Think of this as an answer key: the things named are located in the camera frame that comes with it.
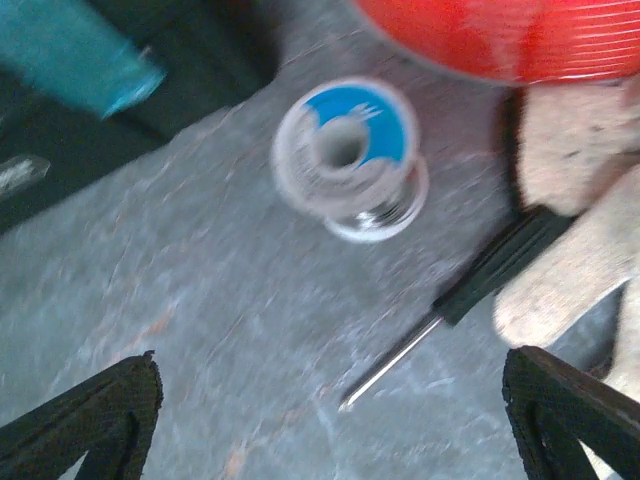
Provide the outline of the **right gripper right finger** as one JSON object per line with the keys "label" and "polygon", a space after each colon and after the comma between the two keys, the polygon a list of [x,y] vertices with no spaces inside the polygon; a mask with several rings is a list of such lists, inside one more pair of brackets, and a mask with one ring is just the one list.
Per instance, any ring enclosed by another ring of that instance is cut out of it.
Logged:
{"label": "right gripper right finger", "polygon": [[596,479],[584,448],[639,477],[639,404],[535,346],[511,349],[502,396],[530,479]]}

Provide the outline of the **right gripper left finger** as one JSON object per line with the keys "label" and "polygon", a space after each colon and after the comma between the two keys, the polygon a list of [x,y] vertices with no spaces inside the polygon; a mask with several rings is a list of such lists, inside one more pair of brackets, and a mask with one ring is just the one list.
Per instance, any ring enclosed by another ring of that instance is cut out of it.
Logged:
{"label": "right gripper left finger", "polygon": [[163,401],[152,350],[127,357],[1,428],[3,479],[139,479]]}

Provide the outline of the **black handled screwdriver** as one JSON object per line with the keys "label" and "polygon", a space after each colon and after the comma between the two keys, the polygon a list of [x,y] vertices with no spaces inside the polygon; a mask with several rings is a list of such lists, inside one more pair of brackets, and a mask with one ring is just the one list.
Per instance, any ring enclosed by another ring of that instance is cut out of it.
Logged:
{"label": "black handled screwdriver", "polygon": [[383,375],[436,327],[455,327],[487,296],[503,288],[560,238],[576,221],[544,205],[522,213],[476,256],[466,272],[431,305],[401,339],[352,385],[339,410],[349,410]]}

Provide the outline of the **beige work glove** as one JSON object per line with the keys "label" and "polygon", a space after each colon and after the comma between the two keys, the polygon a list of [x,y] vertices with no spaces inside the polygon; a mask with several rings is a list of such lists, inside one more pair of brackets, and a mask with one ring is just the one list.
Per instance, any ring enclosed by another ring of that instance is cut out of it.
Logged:
{"label": "beige work glove", "polygon": [[494,327],[513,347],[547,347],[622,288],[603,381],[637,400],[639,77],[526,88],[517,139],[524,203],[575,221],[497,295]]}

